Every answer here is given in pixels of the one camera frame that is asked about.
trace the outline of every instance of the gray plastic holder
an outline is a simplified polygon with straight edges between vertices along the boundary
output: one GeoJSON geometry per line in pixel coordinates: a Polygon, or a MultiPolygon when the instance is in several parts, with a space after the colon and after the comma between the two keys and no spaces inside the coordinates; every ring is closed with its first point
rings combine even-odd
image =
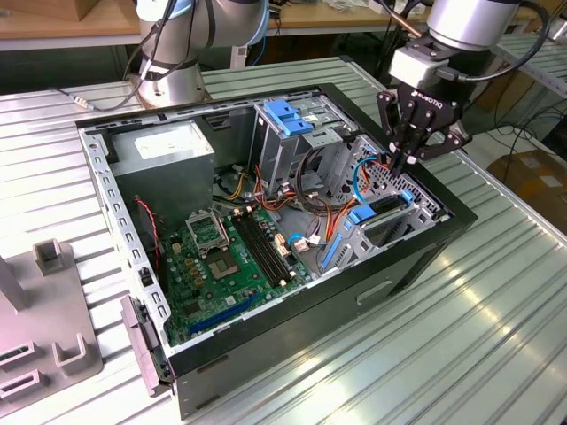
{"type": "Polygon", "coordinates": [[[0,258],[0,418],[103,367],[69,243],[0,258]]]}

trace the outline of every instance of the yellow wire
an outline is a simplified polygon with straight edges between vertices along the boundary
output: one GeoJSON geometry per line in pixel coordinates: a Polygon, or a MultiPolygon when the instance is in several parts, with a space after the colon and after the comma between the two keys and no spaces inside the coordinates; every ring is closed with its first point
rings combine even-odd
{"type": "Polygon", "coordinates": [[[227,197],[227,200],[234,201],[237,197],[240,196],[240,192],[242,191],[242,183],[244,182],[244,180],[245,180],[245,173],[241,173],[240,179],[238,180],[237,189],[234,191],[234,193],[232,195],[227,197]]]}

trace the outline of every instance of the robotiq logo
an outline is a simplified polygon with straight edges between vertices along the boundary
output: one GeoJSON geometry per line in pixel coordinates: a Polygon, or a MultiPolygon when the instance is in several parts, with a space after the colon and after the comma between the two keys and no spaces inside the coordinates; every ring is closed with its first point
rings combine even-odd
{"type": "Polygon", "coordinates": [[[425,102],[428,102],[428,103],[432,104],[432,105],[435,106],[436,108],[443,109],[443,104],[442,104],[439,100],[435,100],[435,99],[432,98],[432,97],[428,97],[428,96],[424,95],[423,93],[420,93],[420,92],[417,91],[417,90],[412,91],[412,92],[411,92],[411,96],[413,96],[413,97],[420,97],[420,98],[422,98],[425,102]]]}

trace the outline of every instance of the slotted aluminum table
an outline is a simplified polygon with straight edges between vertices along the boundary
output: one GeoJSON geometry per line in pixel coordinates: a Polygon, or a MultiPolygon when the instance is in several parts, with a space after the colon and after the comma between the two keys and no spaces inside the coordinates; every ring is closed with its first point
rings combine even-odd
{"type": "MultiPolygon", "coordinates": [[[[334,82],[377,120],[380,87],[339,58],[207,73],[215,98],[334,82]]],[[[103,106],[126,83],[69,89],[103,106]]],[[[140,105],[132,100],[122,111],[140,105]]],[[[0,97],[0,253],[69,241],[105,362],[87,381],[2,420],[177,423],[146,395],[120,298],[128,294],[73,122],[49,91],[0,97]]],[[[565,238],[462,154],[428,168],[478,215],[409,290],[188,419],[190,423],[554,423],[567,414],[565,238]]]]}
{"type": "MultiPolygon", "coordinates": [[[[493,53],[512,64],[520,59],[535,43],[536,34],[504,35],[493,53]]],[[[567,46],[546,41],[540,51],[521,68],[535,81],[567,97],[567,46]]]]}

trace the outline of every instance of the ram slot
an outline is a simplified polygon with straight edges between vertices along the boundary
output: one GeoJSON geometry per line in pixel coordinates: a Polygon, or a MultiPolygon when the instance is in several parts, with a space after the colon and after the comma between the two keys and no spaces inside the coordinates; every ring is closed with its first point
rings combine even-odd
{"type": "Polygon", "coordinates": [[[286,266],[252,216],[239,217],[233,220],[233,225],[272,288],[291,278],[286,266]]]}

